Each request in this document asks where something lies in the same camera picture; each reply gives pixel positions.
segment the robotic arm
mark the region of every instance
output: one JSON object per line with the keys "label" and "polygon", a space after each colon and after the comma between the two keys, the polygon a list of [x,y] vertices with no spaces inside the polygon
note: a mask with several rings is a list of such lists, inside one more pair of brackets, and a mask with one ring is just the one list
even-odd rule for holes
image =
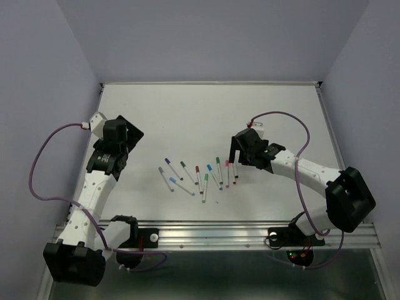
{"label": "robotic arm", "polygon": [[[84,186],[75,207],[56,243],[47,243],[43,256],[55,281],[97,286],[103,278],[106,259],[111,251],[99,236],[95,223],[100,220],[104,205],[126,166],[128,154],[144,136],[122,116],[107,120],[97,112],[90,120],[91,132],[99,139],[86,167]],[[136,240],[138,222],[134,217],[116,216],[103,232],[109,248]]]}
{"label": "robotic arm", "polygon": [[[263,133],[263,125],[255,122],[233,136],[229,162],[234,162],[235,153],[239,151],[239,163],[295,180],[297,157],[284,146],[263,140]],[[310,212],[320,231],[338,228],[351,233],[376,205],[360,172],[353,167],[341,171],[299,158],[298,171],[301,184],[326,198],[325,206]],[[270,240],[270,244],[277,247],[302,246],[309,236],[316,233],[304,212],[296,216],[288,227],[274,229],[274,232],[276,237]]]}

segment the cable connector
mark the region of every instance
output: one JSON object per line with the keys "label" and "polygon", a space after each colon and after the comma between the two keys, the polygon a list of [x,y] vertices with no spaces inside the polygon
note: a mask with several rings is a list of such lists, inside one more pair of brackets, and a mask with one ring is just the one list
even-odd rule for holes
{"label": "cable connector", "polygon": [[90,125],[87,122],[82,122],[81,128],[83,130],[89,130],[90,129]]}

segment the white tabletop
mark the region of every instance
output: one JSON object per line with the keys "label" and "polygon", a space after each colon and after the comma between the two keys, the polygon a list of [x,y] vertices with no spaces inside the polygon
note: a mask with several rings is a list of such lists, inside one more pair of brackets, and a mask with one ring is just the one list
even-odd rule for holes
{"label": "white tabletop", "polygon": [[[231,136],[246,128],[255,115],[286,111],[302,119],[311,132],[303,157],[338,168],[334,148],[314,86],[218,85],[218,84],[108,84],[99,105],[108,119],[119,114],[133,123],[144,137],[129,155],[127,166],[111,192],[102,219],[117,214],[140,220],[165,221],[286,221],[302,211],[294,181],[237,165],[237,185],[219,191],[210,178],[207,201],[183,168],[202,178],[207,164],[216,170],[216,157],[228,158]],[[295,120],[281,115],[259,119],[264,139],[286,146],[293,153],[301,148],[306,133]],[[86,163],[93,152],[92,136],[75,198],[83,184]],[[170,192],[158,167],[174,176],[164,161],[169,158],[185,178],[182,183],[196,195],[175,188]],[[303,187],[309,209],[324,205],[316,192]]]}

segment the table surface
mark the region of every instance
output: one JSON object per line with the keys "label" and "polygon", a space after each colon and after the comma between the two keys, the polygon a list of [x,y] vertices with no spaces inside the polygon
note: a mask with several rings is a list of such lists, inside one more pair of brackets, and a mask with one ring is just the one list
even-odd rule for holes
{"label": "table surface", "polygon": [[[217,189],[209,180],[207,201],[201,202],[198,188],[180,165],[184,161],[194,173],[198,165],[202,178],[216,157],[228,158],[231,136],[246,128],[255,115],[286,111],[302,119],[311,133],[303,157],[338,168],[334,148],[314,86],[228,85],[228,84],[107,84],[99,111],[108,119],[123,115],[144,137],[129,155],[127,166],[111,192],[102,219],[118,214],[139,220],[163,221],[287,221],[302,211],[294,181],[237,165],[237,184]],[[286,146],[293,153],[306,140],[303,127],[282,115],[260,118],[264,139]],[[87,161],[93,152],[92,136],[75,193],[83,185]],[[184,177],[182,183],[196,195],[175,188],[170,192],[158,167],[174,176],[164,161],[169,158]],[[309,209],[324,205],[316,192],[303,187]]]}

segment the blue marker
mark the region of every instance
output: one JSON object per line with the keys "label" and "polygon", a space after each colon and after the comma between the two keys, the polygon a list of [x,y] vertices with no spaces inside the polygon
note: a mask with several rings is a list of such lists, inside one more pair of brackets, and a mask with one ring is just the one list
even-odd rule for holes
{"label": "blue marker", "polygon": [[220,185],[219,181],[217,180],[217,177],[215,176],[212,167],[208,164],[207,168],[208,168],[208,171],[211,173],[212,178],[214,178],[214,181],[217,184],[217,187],[219,188],[220,191],[222,191],[223,187]]}
{"label": "blue marker", "polygon": [[174,168],[173,164],[171,164],[171,162],[169,161],[168,158],[165,159],[165,161],[167,162],[168,166],[171,168],[171,170],[175,173],[175,175],[180,179],[183,180],[183,177],[181,175],[179,175],[178,171]]}
{"label": "blue marker", "polygon": [[186,187],[184,187],[182,184],[180,184],[179,182],[176,181],[175,178],[170,177],[169,180],[171,180],[174,184],[176,184],[177,186],[179,186],[181,189],[183,189],[185,192],[187,192],[188,194],[194,196],[195,193],[190,191],[189,189],[187,189]]}

